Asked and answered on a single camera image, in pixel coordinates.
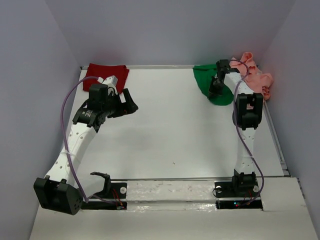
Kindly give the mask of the green t shirt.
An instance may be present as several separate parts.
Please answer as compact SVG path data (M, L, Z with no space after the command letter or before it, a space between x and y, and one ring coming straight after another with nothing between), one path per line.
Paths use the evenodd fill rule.
M212 82L212 77L215 77L217 73L217 67L215 64L195 65L193 68L193 75L197 86L201 93L216 106L228 106L233 102L234 95L228 87L224 87L222 95L209 97L209 87Z

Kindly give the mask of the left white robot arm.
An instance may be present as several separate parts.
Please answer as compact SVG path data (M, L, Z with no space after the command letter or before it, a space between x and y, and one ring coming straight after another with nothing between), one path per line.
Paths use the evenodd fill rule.
M127 88L121 100L111 84L93 84L88 98L76 111L70 132L65 135L63 147L55 163L43 178L36 178L33 189L43 209L75 215L90 197L104 198L112 191L109 174L93 171L81 180L77 171L91 141L107 119L135 113L138 106Z

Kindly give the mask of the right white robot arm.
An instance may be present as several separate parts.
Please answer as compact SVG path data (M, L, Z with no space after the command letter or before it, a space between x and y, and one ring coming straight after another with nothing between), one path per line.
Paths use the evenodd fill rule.
M216 182L212 191L216 198L254 199L260 192L255 169L261 173L253 156L254 140L258 126L262 121L264 97L254 92L245 82L249 76L249 67L245 75L231 67L231 60L216 62L216 75L211 78L208 94L210 98L220 97L225 88L233 92L232 121L237 132L237 160L230 181Z

